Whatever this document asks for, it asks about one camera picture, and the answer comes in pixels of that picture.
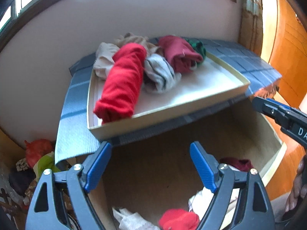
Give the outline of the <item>person's right hand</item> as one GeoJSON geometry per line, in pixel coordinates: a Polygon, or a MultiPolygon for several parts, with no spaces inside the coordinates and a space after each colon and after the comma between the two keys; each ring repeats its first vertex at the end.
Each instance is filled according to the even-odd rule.
{"type": "Polygon", "coordinates": [[[305,160],[306,155],[303,156],[297,168],[297,174],[293,181],[292,190],[286,200],[285,212],[293,210],[298,203],[298,199],[303,199],[306,196],[306,184],[302,184],[302,175],[305,167],[305,160]]]}

